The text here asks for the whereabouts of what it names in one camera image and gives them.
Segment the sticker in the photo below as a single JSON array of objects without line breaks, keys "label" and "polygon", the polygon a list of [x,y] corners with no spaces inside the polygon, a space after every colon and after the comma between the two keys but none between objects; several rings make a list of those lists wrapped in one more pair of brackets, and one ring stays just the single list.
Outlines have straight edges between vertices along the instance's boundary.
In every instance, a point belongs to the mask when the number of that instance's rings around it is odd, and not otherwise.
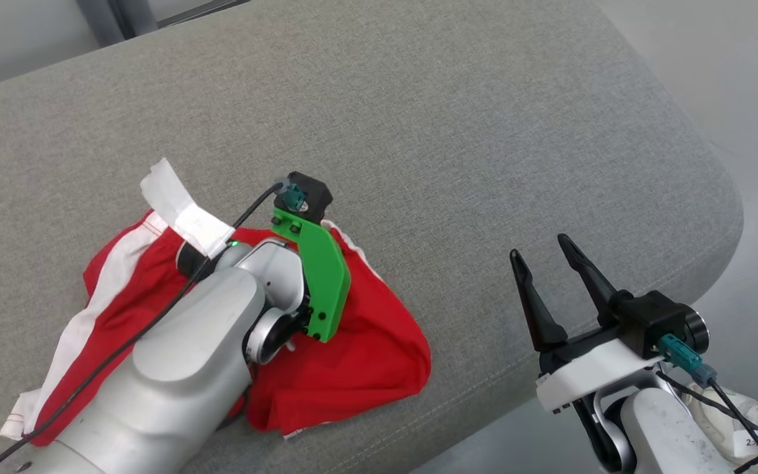
[{"label": "sticker", "polygon": [[758,445],[754,438],[751,438],[747,431],[733,432],[733,456],[744,458],[748,456],[758,456]]}]

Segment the white stripe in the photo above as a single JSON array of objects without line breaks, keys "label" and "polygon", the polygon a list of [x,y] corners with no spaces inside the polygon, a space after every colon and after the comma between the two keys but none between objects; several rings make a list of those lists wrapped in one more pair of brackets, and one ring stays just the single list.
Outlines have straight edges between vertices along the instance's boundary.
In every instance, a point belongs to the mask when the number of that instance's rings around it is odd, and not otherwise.
[{"label": "white stripe", "polygon": [[[48,375],[45,376],[42,388],[39,390],[37,402],[34,403],[33,410],[30,413],[13,414],[23,415],[25,426],[24,433],[29,433],[34,429],[37,423],[39,412],[48,401],[52,391],[60,383],[66,370],[72,365],[72,362],[81,354],[82,349],[87,343],[87,339],[93,332],[96,318],[107,309],[109,304],[115,299],[127,283],[136,269],[136,263],[151,244],[159,237],[157,233],[162,234],[168,225],[160,218],[157,213],[151,213],[145,219],[143,224],[125,234],[113,246],[113,249],[107,255],[105,264],[99,273],[99,281],[95,285],[93,297],[89,299],[87,307],[76,314],[66,329],[61,334],[60,342],[57,343],[54,358],[51,360]],[[8,433],[13,432],[13,426],[9,427]]]}]

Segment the red cloth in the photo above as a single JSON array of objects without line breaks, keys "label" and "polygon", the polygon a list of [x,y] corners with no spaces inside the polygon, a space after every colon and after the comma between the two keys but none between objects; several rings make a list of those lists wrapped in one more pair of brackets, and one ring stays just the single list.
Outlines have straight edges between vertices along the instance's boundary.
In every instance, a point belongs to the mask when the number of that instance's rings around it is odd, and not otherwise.
[{"label": "red cloth", "polygon": [[[34,426],[48,420],[90,372],[153,320],[186,283],[174,260],[183,240],[171,228],[165,228],[155,214],[145,218],[111,240],[84,271],[91,298],[88,308],[101,307],[96,299],[112,300],[96,316],[91,328],[83,323],[84,327],[78,327],[81,331],[89,330],[84,347],[68,368],[64,367],[65,375],[60,381],[52,382],[48,399],[40,398],[41,408]],[[344,420],[415,395],[429,378],[429,346],[408,310],[368,266],[361,250],[336,228],[331,233],[341,246],[352,276],[339,329],[327,343],[298,335],[294,338],[293,353],[283,349],[269,364],[259,366],[247,409],[247,419],[256,429],[280,429],[286,435],[316,424]],[[271,231],[241,228],[234,239],[254,246],[271,236],[274,236]],[[115,295],[110,291],[108,296],[105,289],[96,294],[99,277],[121,272],[118,268],[124,265],[135,265],[127,285]],[[65,336],[61,337],[61,345],[71,343],[67,341]],[[51,443],[92,400],[100,382],[122,360],[123,357],[118,357],[109,364],[32,443],[40,446]],[[234,411],[241,403],[237,402]]]}]

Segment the gray fabric surface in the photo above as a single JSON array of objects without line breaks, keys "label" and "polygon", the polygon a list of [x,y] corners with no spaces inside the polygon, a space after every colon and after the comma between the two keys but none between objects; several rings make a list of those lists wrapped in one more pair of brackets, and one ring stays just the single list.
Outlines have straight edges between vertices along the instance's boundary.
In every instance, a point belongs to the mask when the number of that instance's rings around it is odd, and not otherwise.
[{"label": "gray fabric surface", "polygon": [[595,314],[556,233],[614,284],[691,303],[742,227],[728,175],[589,2],[252,2],[0,84],[0,425],[162,156],[225,220],[287,171],[327,182],[434,360],[420,396],[289,441],[238,423],[189,473],[406,472],[533,396],[509,249],[575,334]]}]

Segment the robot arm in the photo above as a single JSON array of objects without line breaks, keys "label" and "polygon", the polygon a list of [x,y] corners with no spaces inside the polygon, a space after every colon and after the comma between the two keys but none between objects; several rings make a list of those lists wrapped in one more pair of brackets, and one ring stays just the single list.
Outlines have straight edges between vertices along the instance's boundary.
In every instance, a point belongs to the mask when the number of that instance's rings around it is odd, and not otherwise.
[{"label": "robot arm", "polygon": [[313,330],[322,342],[334,335],[350,279],[339,246],[318,225],[332,197],[320,181],[289,178],[272,223],[301,254],[276,238],[253,248],[232,242],[212,261],[183,246],[178,269],[198,285],[20,471],[177,472],[252,383],[249,363],[270,362],[297,331]]},{"label": "robot arm", "polygon": [[[701,316],[657,291],[640,297],[617,291],[566,234],[557,239],[599,311],[599,327],[569,338],[536,293],[520,253],[511,252],[532,343],[540,353],[543,407],[556,414],[574,407],[608,472],[732,472],[677,393],[655,374],[664,369],[663,336],[706,352],[709,333]],[[628,389],[637,390],[622,397]]]}]

